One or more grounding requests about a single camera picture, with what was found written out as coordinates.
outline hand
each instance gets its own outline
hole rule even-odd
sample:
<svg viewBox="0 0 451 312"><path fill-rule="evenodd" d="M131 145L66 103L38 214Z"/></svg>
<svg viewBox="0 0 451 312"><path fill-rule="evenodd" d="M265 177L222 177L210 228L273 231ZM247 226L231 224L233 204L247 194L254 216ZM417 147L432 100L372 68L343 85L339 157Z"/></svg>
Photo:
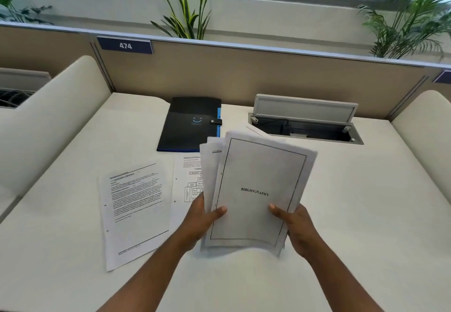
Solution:
<svg viewBox="0 0 451 312"><path fill-rule="evenodd" d="M299 204L292 214L274 204L269 204L269 211L286 223L291 244L303 258L307 258L312 248L323 242L303 205Z"/></svg>
<svg viewBox="0 0 451 312"><path fill-rule="evenodd" d="M191 203L188 213L174 235L177 236L185 251L194 248L214 221L227 212L226 207L218 207L215 211L205 212L203 192Z"/></svg>

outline forearm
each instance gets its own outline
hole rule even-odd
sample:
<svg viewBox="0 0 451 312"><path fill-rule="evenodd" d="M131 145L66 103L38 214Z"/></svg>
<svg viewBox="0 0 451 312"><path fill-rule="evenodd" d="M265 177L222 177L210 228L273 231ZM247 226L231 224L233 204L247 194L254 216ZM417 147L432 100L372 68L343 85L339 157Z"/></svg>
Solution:
<svg viewBox="0 0 451 312"><path fill-rule="evenodd" d="M177 235L170 236L98 312L155 311L185 250Z"/></svg>
<svg viewBox="0 0 451 312"><path fill-rule="evenodd" d="M315 242L306 260L333 312L383 312L322 239Z"/></svg>

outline person's left hand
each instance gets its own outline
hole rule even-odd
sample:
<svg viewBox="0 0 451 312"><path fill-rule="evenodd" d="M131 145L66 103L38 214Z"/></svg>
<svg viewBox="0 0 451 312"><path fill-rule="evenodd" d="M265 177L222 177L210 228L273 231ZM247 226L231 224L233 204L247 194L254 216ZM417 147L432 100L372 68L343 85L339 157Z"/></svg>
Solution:
<svg viewBox="0 0 451 312"><path fill-rule="evenodd" d="M185 251L189 251L205 235L213 222L225 215L226 212L226 207L218 207L215 211L205 212L202 192L191 203L185 219L174 235L177 236Z"/></svg>

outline black folder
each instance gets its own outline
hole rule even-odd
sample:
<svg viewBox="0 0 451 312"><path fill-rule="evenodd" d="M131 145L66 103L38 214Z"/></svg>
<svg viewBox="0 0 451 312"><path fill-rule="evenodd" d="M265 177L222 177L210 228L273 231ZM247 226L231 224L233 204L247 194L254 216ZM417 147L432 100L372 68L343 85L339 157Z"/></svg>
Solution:
<svg viewBox="0 0 451 312"><path fill-rule="evenodd" d="M199 152L207 137L219 137L221 124L220 99L173 97L156 150Z"/></svg>

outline white divider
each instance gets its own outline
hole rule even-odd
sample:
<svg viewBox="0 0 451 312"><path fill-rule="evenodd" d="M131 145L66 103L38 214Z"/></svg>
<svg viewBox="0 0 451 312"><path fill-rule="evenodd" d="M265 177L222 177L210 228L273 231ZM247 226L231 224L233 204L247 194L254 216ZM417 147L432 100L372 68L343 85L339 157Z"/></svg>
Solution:
<svg viewBox="0 0 451 312"><path fill-rule="evenodd" d="M110 95L83 56L20 105L0 125L0 187L23 196Z"/></svg>
<svg viewBox="0 0 451 312"><path fill-rule="evenodd" d="M425 91L392 124L451 203L451 103Z"/></svg>

